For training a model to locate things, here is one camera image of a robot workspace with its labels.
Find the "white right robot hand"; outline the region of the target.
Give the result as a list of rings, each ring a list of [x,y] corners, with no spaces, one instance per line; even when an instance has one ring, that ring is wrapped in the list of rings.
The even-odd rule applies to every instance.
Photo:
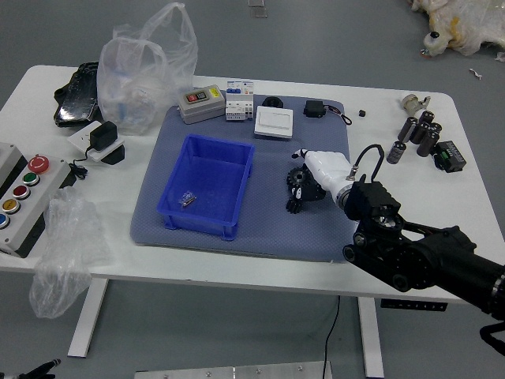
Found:
[[[294,174],[292,195],[297,201],[308,201],[305,187],[331,195],[333,202],[343,208],[355,181],[357,168],[341,152],[324,152],[301,148],[293,159],[302,158],[304,174]]]

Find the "black-white left robot hand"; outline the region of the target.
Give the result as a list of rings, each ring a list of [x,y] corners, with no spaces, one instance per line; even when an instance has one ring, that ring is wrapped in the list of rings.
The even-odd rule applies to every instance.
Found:
[[[1,372],[1,379],[55,379],[55,374],[51,370],[61,364],[59,358],[46,362],[27,373],[19,373],[15,375],[6,375]]]

